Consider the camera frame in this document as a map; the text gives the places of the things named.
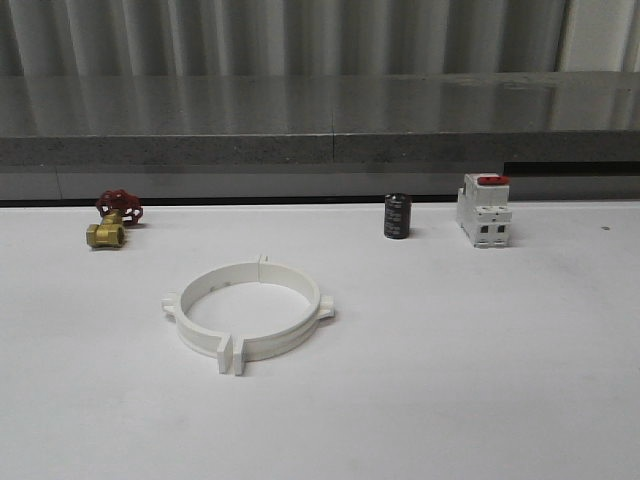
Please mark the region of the grey stone countertop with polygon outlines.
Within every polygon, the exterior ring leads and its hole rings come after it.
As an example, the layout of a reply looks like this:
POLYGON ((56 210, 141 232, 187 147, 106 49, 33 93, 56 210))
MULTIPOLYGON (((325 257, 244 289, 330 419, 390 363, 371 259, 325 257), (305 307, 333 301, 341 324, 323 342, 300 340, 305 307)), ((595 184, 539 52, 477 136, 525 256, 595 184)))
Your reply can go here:
POLYGON ((637 172, 639 78, 10 76, 1 165, 637 172))

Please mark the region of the black cylindrical capacitor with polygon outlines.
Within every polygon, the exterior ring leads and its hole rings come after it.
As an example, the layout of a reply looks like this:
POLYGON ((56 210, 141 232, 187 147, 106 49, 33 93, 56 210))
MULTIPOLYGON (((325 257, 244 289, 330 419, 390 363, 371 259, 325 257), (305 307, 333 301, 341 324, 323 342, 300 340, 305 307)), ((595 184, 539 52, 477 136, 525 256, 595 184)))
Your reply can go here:
POLYGON ((412 199, 404 193, 385 196, 384 235, 389 239, 405 239, 410 233, 412 199))

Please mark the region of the white half pipe clamp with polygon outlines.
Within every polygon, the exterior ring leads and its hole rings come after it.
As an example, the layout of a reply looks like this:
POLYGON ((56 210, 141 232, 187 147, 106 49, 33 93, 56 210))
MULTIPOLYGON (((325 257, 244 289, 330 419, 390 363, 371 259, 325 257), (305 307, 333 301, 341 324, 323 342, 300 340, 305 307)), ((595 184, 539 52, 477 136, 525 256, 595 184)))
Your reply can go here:
POLYGON ((257 337, 240 336, 233 341, 233 372, 243 374, 246 362, 259 361, 286 353, 304 341, 316 330, 320 320, 335 315, 332 296, 320 293, 316 282, 295 268, 259 259, 229 265, 234 283, 257 281, 294 290, 309 302, 291 326, 257 337))
POLYGON ((234 349, 230 333, 200 326, 188 317, 188 312, 197 301, 214 290, 240 283, 261 282, 261 269, 267 262, 267 256, 259 256, 253 262, 219 267, 196 278, 179 293, 171 293, 162 300, 162 308, 175 320, 182 342, 199 354, 215 358, 221 374, 233 367, 234 372, 240 375, 245 362, 270 358, 277 355, 277 351, 270 350, 267 337, 246 338, 243 344, 238 344, 234 349))

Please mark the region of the white red circuit breaker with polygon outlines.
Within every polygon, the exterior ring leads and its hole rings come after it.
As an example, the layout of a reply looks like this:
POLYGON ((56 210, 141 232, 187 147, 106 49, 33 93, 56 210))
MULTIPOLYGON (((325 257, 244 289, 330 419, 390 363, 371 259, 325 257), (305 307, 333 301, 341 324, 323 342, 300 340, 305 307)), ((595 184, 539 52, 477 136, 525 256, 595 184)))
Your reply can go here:
POLYGON ((501 248, 509 242, 512 211, 507 176, 476 173, 464 176, 458 190, 456 222, 476 248, 501 248))

